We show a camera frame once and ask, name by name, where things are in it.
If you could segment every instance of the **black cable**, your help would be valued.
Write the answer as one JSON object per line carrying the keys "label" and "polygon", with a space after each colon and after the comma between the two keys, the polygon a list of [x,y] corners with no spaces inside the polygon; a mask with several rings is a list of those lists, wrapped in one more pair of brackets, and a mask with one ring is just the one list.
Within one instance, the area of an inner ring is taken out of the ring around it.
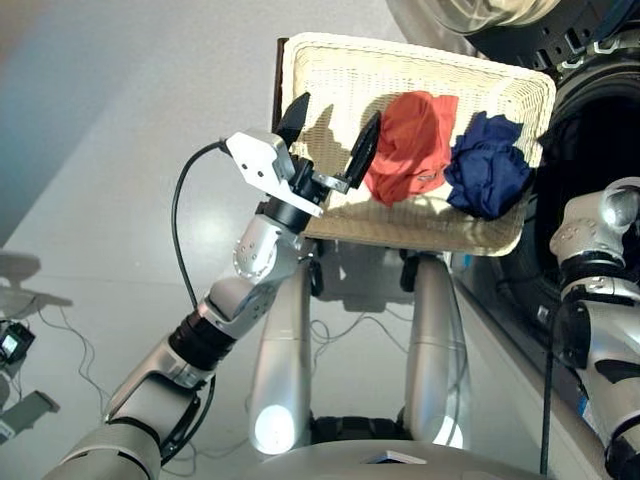
{"label": "black cable", "polygon": [[184,266],[182,250],[180,249],[180,240],[178,239],[178,224],[176,220],[176,217],[178,215],[178,200],[180,199],[182,184],[187,177],[187,173],[189,173],[189,169],[200,157],[212,150],[217,149],[220,149],[222,151],[226,150],[224,140],[218,140],[217,142],[202,147],[200,150],[194,153],[189,160],[187,160],[187,163],[185,163],[184,167],[182,167],[182,171],[180,172],[180,176],[178,177],[178,183],[176,183],[176,188],[173,192],[173,201],[171,203],[171,238],[173,239],[173,248],[176,252],[178,268],[180,268],[180,274],[182,275],[182,280],[184,280],[184,286],[187,288],[187,293],[189,294],[189,299],[191,300],[191,305],[193,306],[193,308],[196,308],[198,306],[198,301],[196,300],[196,295],[193,291],[191,280],[189,279],[189,275],[187,274],[187,269]]}
{"label": "black cable", "polygon": [[549,467],[549,437],[551,429],[551,390],[553,383],[553,351],[547,351],[542,404],[542,439],[540,441],[540,475],[547,476]]}
{"label": "black cable", "polygon": [[[180,171],[180,176],[178,177],[178,182],[176,183],[176,188],[173,192],[173,200],[171,202],[171,238],[173,240],[173,248],[176,252],[176,259],[178,260],[178,268],[180,269],[180,274],[182,275],[182,280],[184,280],[184,286],[187,289],[187,293],[189,294],[189,300],[191,300],[191,305],[193,308],[198,306],[198,300],[196,299],[196,295],[193,291],[193,286],[191,285],[191,280],[189,279],[189,274],[187,273],[187,268],[184,264],[184,259],[182,258],[182,249],[180,248],[180,239],[178,238],[178,201],[180,200],[180,192],[182,191],[182,185],[184,184],[185,178],[187,178],[187,173],[189,173],[189,169],[193,166],[193,164],[205,154],[211,152],[212,150],[221,150],[225,153],[228,153],[224,140],[218,140],[217,142],[213,142],[209,145],[202,147],[196,153],[194,153],[187,163],[184,164],[182,170]],[[207,412],[211,407],[211,403],[213,402],[213,394],[216,390],[216,377],[214,376],[209,383],[209,394],[207,395],[207,400],[202,407],[202,413],[196,423],[193,425],[193,428],[189,430],[180,443],[178,443],[175,448],[169,453],[166,457],[162,459],[161,464],[165,465],[169,462],[176,454],[184,448],[187,443],[191,440],[191,438],[196,434],[202,422],[204,422],[205,417],[207,416]]]}
{"label": "black cable", "polygon": [[209,408],[211,407],[211,403],[213,402],[213,394],[215,393],[215,391],[216,391],[216,377],[214,376],[211,379],[211,383],[209,384],[209,394],[207,395],[207,400],[205,401],[202,407],[202,413],[200,414],[200,417],[198,417],[198,420],[196,420],[196,423],[193,425],[193,428],[189,430],[189,433],[187,433],[182,438],[182,440],[180,440],[180,443],[178,443],[176,447],[173,450],[171,450],[171,453],[169,453],[166,457],[162,458],[162,461],[161,461],[162,466],[166,465],[169,461],[171,461],[171,459],[175,457],[178,454],[178,452],[182,450],[184,446],[187,443],[189,443],[193,438],[193,436],[196,434],[196,432],[200,428],[200,425],[202,425],[202,422],[204,422],[204,419],[207,416],[207,412],[209,411]]}

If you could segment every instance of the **wicker basket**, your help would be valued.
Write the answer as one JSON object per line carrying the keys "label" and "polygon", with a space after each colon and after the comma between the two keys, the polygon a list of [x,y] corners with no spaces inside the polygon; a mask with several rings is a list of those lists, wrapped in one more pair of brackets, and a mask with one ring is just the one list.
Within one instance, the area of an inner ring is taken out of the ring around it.
{"label": "wicker basket", "polygon": [[[464,133],[474,113],[505,114],[523,123],[516,143],[531,167],[541,147],[555,86],[539,72],[414,45],[304,33],[286,43],[282,64],[283,110],[304,92],[311,94],[305,129],[295,153],[327,174],[344,170],[349,151],[367,119],[397,95],[426,90],[459,97],[451,136]],[[506,255],[518,243],[528,194],[503,217],[485,221],[468,216],[446,198],[449,185],[388,208],[364,185],[348,195],[334,193],[322,218],[305,235],[357,243],[476,255]]]}

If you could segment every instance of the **white floor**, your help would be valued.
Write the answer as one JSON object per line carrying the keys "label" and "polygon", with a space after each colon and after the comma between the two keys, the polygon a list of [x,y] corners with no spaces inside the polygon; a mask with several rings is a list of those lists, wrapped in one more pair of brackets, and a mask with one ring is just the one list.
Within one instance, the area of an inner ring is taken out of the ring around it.
{"label": "white floor", "polygon": [[[49,161],[48,152],[64,157],[5,248],[40,257],[42,270],[26,287],[73,302],[65,312],[95,345],[92,374],[107,391],[190,310],[169,230],[182,164],[218,137],[269,127],[276,39],[303,31],[404,41],[382,0],[60,1],[39,11],[5,60],[0,98],[15,91],[34,99],[26,111],[3,105],[17,109],[9,115],[18,122],[14,129],[30,132],[38,147],[25,155],[33,162],[37,154],[36,166]],[[19,162],[20,155],[9,160]],[[199,293],[229,263],[260,198],[219,154],[192,170],[179,225]],[[410,307],[394,308],[410,316]],[[62,321],[55,307],[42,313]],[[328,320],[335,333],[355,315],[340,302],[313,304],[314,318]],[[379,317],[406,343],[407,322]],[[37,316],[30,324],[37,339],[22,370],[23,389],[46,392],[61,410],[0,447],[5,480],[41,477],[98,417],[98,396],[76,373],[82,344]],[[194,441],[210,456],[245,438],[259,330],[219,370],[214,406]],[[374,324],[362,325],[320,359],[314,412],[395,417],[404,358]],[[384,389],[375,386],[381,381]],[[534,444],[517,432],[512,410],[496,403],[498,392],[485,394],[479,451],[535,468]],[[500,441],[506,431],[508,441]],[[221,459],[200,455],[193,478],[230,478],[258,461],[247,444]],[[173,462],[169,469],[190,467]]]}

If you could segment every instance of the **navy blue garment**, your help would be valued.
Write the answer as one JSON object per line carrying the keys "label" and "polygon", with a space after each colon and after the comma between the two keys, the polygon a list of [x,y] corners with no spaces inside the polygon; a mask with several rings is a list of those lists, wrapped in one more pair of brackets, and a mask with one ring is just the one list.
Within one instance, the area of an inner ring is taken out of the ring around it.
{"label": "navy blue garment", "polygon": [[522,151],[513,146],[521,123],[504,115],[478,113],[467,133],[459,135],[444,176],[453,187],[447,201],[486,220],[503,215],[521,195],[531,177]]}

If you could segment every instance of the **red cloth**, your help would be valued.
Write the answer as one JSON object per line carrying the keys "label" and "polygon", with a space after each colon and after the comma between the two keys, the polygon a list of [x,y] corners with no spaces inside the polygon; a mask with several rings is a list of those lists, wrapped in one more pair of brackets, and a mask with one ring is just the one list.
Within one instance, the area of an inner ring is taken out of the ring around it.
{"label": "red cloth", "polygon": [[364,181],[387,206],[444,183],[458,97],[428,92],[400,95],[382,114],[378,149]]}

